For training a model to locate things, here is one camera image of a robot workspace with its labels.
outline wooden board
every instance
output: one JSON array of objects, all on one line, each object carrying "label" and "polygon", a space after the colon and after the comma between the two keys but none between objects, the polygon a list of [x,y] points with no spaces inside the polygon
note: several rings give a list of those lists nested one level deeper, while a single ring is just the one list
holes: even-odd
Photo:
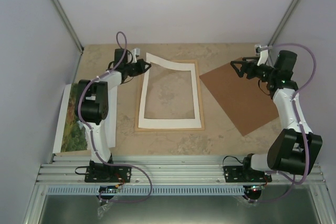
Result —
[{"label": "wooden board", "polygon": [[201,128],[193,128],[193,129],[145,129],[139,128],[139,109],[140,109],[140,100],[141,100],[141,92],[142,92],[142,83],[143,83],[143,75],[139,78],[138,92],[136,96],[136,109],[135,109],[135,126],[134,131],[136,132],[156,132],[156,131],[203,131],[205,129],[204,123],[204,113],[203,113],[203,101],[202,101],[202,92],[201,92],[201,84],[199,80],[199,70],[197,60],[173,60],[178,63],[193,63],[195,64],[196,70],[196,82],[197,82],[197,95],[198,95],[198,107],[200,110],[200,118],[201,118]]},{"label": "wooden board", "polygon": [[[279,116],[273,100],[258,88],[258,78],[238,77],[230,63],[200,78],[242,136]],[[261,84],[265,91],[266,84]]]}]

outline white picture frame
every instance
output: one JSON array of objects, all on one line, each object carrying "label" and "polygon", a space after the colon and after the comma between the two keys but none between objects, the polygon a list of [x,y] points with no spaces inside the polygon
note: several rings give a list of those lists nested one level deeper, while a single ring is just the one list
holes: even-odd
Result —
[{"label": "white picture frame", "polygon": [[172,69],[176,71],[190,71],[191,73],[191,84],[192,84],[192,95],[193,95],[193,105],[194,105],[194,119],[147,119],[144,117],[145,106],[146,106],[146,95],[147,87],[149,81],[150,69],[144,74],[142,91],[139,106],[139,120],[138,128],[140,129],[154,129],[154,130],[171,130],[171,129],[202,129],[204,125],[202,123],[203,111],[200,109],[200,94],[198,88],[199,82],[198,72],[196,71],[196,66],[194,63],[183,63],[183,62],[172,62],[162,59],[158,56],[147,53],[146,62],[157,64],[163,68]]}]

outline brown cardboard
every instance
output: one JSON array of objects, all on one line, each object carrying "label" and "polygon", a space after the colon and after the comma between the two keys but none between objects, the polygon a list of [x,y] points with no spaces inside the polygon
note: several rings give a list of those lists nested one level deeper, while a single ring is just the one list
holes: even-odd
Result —
[{"label": "brown cardboard", "polygon": [[[273,100],[258,88],[258,78],[239,78],[230,63],[200,79],[243,136],[279,116]],[[260,86],[268,93],[266,83]]]}]

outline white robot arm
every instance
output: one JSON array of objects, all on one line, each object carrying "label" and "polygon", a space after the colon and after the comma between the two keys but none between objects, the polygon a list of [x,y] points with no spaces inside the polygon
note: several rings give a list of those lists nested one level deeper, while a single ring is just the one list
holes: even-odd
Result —
[{"label": "white robot arm", "polygon": [[[116,126],[116,121],[113,121],[112,110],[116,110],[117,108],[112,106],[111,98],[113,96],[113,89],[118,85],[123,84],[127,77],[135,77],[143,74],[150,69],[151,65],[143,59],[136,59],[137,56],[140,55],[139,48],[134,49],[132,52],[128,51],[128,56],[124,58],[122,58],[123,51],[124,49],[115,50],[114,61],[109,64],[108,68],[110,68],[114,62],[120,63],[113,67],[113,72],[111,74],[89,86],[84,94],[83,102],[81,103],[81,116],[90,126],[84,124],[86,129],[86,139],[91,149],[91,160],[87,167],[85,182],[114,182],[116,170],[119,170],[117,173],[118,176],[122,177],[123,174],[121,174],[120,171],[129,169],[125,167],[111,167],[103,163],[113,164],[107,138],[110,139],[116,137],[115,134],[112,134],[113,131],[111,129]],[[80,97],[89,82],[89,80],[80,80],[78,82],[75,106],[76,115],[78,115]],[[95,148],[92,146],[91,130]]]},{"label": "white robot arm", "polygon": [[274,67],[265,64],[267,57],[268,50],[264,50],[260,57],[243,58],[241,61],[231,62],[231,66],[239,77],[242,78],[246,74],[247,79],[259,78],[262,82],[267,82],[267,89],[278,109],[282,126],[282,132],[270,147],[268,154],[249,154],[244,158],[241,173],[243,175],[242,180],[245,181],[260,177],[263,179],[264,172],[268,170],[280,170],[295,175],[304,174],[306,154],[300,124],[303,126],[308,140],[308,173],[310,173],[322,146],[321,136],[313,134],[306,123],[299,103],[299,94],[296,94],[298,86],[296,82],[291,80],[297,55],[291,51],[280,51]]}]

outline white wall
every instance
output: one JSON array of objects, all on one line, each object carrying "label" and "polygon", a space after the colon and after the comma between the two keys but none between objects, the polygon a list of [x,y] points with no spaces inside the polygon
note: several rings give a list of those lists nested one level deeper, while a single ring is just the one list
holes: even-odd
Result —
[{"label": "white wall", "polygon": [[50,0],[0,3],[0,216],[22,223],[78,53]]},{"label": "white wall", "polygon": [[[323,138],[319,162],[336,204],[336,0],[302,0],[276,44],[283,42],[304,44],[316,54],[316,76],[300,100],[309,126]],[[312,61],[306,52],[288,49],[299,53],[293,79],[300,86],[311,74]]]},{"label": "white wall", "polygon": [[268,42],[291,0],[60,0],[82,44]]}]

